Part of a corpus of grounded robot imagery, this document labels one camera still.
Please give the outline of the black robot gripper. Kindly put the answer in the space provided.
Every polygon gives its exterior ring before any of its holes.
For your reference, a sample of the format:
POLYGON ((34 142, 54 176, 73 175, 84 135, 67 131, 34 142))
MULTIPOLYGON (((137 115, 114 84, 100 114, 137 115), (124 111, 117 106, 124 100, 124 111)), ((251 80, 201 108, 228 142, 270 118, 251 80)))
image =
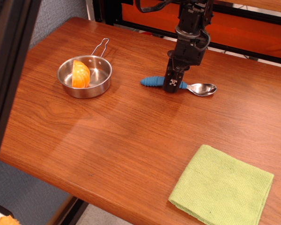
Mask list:
POLYGON ((210 35, 206 29, 198 29, 187 33, 176 27, 177 41, 175 48, 168 51, 168 64, 163 82, 163 90, 176 93, 183 80, 185 71, 191 66, 199 66, 210 43, 210 35))

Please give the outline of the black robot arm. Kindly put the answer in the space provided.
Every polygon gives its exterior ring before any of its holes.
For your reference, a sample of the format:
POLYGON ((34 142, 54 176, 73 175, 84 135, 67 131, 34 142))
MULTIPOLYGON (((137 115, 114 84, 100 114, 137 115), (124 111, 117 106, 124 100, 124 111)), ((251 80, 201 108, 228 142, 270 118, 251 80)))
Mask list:
POLYGON ((176 0, 179 3, 179 23, 176 46, 168 51, 169 61, 164 76, 163 90, 175 93, 183 80, 185 71, 201 64, 211 37, 206 26, 211 24, 212 0, 176 0))

